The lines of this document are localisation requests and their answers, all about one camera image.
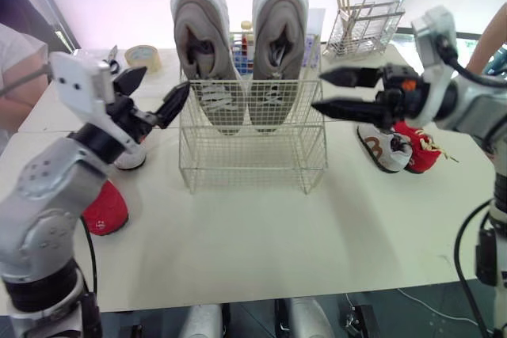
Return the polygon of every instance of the sneaker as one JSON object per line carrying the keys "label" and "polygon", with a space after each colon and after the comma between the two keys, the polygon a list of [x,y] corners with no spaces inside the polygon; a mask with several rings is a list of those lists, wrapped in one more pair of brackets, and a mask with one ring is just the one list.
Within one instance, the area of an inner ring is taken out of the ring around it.
{"label": "sneaker", "polygon": [[[308,0],[253,0],[253,79],[298,79],[304,57]],[[291,111],[298,83],[253,82],[250,120],[255,126],[279,125]],[[275,129],[258,128],[260,132]]]}
{"label": "sneaker", "polygon": [[[187,79],[241,79],[229,47],[229,16],[225,0],[171,0],[174,40]],[[245,95],[238,82],[193,85],[204,114],[225,135],[243,124]]]}
{"label": "sneaker", "polygon": [[114,165],[121,170],[139,168],[146,161],[146,147],[141,143],[140,149],[135,154],[123,152],[115,161]]}
{"label": "sneaker", "polygon": [[406,167],[412,156],[410,140],[392,131],[381,131],[372,124],[359,124],[359,140],[380,170],[396,173]]}
{"label": "sneaker", "polygon": [[128,209],[120,192],[107,180],[98,197],[83,213],[88,230],[95,235],[118,231],[128,221]]}
{"label": "sneaker", "polygon": [[405,168],[409,172],[423,173],[427,171],[435,164],[440,154],[443,154],[445,158],[451,158],[458,162],[440,148],[433,141],[433,137],[426,134],[422,129],[409,127],[405,122],[398,122],[394,125],[394,130],[406,136],[412,145],[412,158]]}

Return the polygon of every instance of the white sneaker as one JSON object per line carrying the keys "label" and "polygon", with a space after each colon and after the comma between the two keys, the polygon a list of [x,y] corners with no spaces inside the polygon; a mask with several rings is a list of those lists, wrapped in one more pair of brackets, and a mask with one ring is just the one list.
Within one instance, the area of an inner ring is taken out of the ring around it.
{"label": "white sneaker", "polygon": [[372,124],[358,124],[356,131],[372,160],[384,172],[399,172],[409,163],[412,146],[406,136],[381,131]]}
{"label": "white sneaker", "polygon": [[[229,46],[229,16],[225,0],[171,0],[174,40],[181,68],[190,80],[240,78]],[[225,135],[243,124],[245,95],[239,82],[194,85],[209,121]]]}
{"label": "white sneaker", "polygon": [[114,165],[121,170],[131,170],[139,168],[146,161],[146,147],[143,143],[135,154],[123,152],[115,161]]}
{"label": "white sneaker", "polygon": [[[298,79],[303,63],[308,0],[253,0],[253,79]],[[253,125],[278,125],[287,118],[298,82],[253,83],[249,96]],[[259,129],[261,132],[273,128]]]}

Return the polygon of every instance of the bottle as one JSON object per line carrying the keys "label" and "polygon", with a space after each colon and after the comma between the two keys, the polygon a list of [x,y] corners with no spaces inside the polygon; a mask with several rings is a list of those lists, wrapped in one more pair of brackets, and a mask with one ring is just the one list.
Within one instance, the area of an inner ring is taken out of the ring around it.
{"label": "bottle", "polygon": [[254,33],[252,32],[252,23],[242,21],[241,30],[241,52],[246,61],[246,73],[250,74],[254,71]]}

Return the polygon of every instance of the tape roll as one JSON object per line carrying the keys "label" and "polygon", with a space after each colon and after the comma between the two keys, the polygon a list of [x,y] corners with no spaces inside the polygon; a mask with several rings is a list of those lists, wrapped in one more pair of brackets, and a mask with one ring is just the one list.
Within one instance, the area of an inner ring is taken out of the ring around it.
{"label": "tape roll", "polygon": [[155,73],[160,69],[160,56],[156,47],[150,45],[137,45],[125,52],[125,59],[130,66],[145,66],[147,73]]}

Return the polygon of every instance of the wire shoe rack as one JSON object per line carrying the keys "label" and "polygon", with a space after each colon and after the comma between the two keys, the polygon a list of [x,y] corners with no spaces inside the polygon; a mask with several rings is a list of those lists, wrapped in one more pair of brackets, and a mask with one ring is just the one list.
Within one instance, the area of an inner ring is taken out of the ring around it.
{"label": "wire shoe rack", "polygon": [[[310,51],[320,51],[317,44]],[[180,114],[179,167],[191,192],[204,188],[298,188],[308,193],[327,167],[320,65],[298,80],[191,81]],[[222,109],[208,108],[205,90],[233,94]]]}

